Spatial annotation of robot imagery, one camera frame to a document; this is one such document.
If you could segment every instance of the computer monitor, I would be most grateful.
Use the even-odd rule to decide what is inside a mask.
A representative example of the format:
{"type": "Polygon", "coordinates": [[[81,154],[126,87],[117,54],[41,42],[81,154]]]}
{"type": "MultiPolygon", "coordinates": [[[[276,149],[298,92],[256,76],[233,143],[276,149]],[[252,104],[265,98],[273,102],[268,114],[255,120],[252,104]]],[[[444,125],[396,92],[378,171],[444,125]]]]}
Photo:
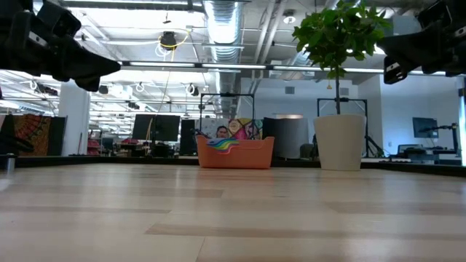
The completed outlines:
{"type": "Polygon", "coordinates": [[[429,130],[434,127],[437,127],[435,119],[413,117],[415,138],[438,138],[438,130],[429,130]]]}
{"type": "Polygon", "coordinates": [[[133,138],[176,142],[178,141],[179,128],[179,116],[136,114],[133,138]]]}
{"type": "Polygon", "coordinates": [[[102,147],[107,150],[114,150],[114,139],[113,138],[102,138],[102,147]]]}

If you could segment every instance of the speaker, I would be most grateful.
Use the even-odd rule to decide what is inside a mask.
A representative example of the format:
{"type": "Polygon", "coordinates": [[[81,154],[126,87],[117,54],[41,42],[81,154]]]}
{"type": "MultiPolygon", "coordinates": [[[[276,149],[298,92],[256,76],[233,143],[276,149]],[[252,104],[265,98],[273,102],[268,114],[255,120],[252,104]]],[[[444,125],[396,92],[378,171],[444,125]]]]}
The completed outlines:
{"type": "Polygon", "coordinates": [[[181,120],[180,156],[192,156],[197,153],[195,125],[196,120],[181,120]]]}

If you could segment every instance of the pillar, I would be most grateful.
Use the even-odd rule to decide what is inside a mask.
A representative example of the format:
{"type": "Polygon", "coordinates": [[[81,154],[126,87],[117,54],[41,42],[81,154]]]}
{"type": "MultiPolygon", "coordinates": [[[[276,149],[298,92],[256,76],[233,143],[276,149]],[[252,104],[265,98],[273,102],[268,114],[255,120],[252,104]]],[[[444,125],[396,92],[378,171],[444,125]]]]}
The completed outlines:
{"type": "Polygon", "coordinates": [[[466,166],[466,78],[457,77],[459,93],[459,147],[461,148],[462,165],[466,166]]]}
{"type": "Polygon", "coordinates": [[[62,156],[87,153],[89,109],[89,92],[78,87],[73,80],[61,84],[58,116],[66,117],[62,156]]]}

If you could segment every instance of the orange plastic bin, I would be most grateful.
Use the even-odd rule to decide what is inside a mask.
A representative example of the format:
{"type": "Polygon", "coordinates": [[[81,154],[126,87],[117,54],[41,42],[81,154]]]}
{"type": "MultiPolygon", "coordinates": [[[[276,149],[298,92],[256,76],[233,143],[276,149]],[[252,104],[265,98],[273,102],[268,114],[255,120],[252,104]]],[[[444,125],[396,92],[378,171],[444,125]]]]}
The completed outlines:
{"type": "Polygon", "coordinates": [[[206,168],[250,168],[269,169],[272,162],[274,138],[264,140],[239,140],[238,146],[232,147],[228,154],[207,145],[208,139],[197,136],[197,154],[199,164],[206,168]]]}

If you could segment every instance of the gray partition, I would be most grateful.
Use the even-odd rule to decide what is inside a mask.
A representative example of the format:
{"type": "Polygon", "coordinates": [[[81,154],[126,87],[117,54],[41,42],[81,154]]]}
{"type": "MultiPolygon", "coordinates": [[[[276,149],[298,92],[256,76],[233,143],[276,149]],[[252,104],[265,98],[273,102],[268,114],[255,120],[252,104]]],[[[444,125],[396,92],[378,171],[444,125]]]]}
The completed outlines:
{"type": "Polygon", "coordinates": [[[264,137],[275,137],[274,155],[298,159],[300,147],[309,142],[307,119],[264,118],[264,137]]]}

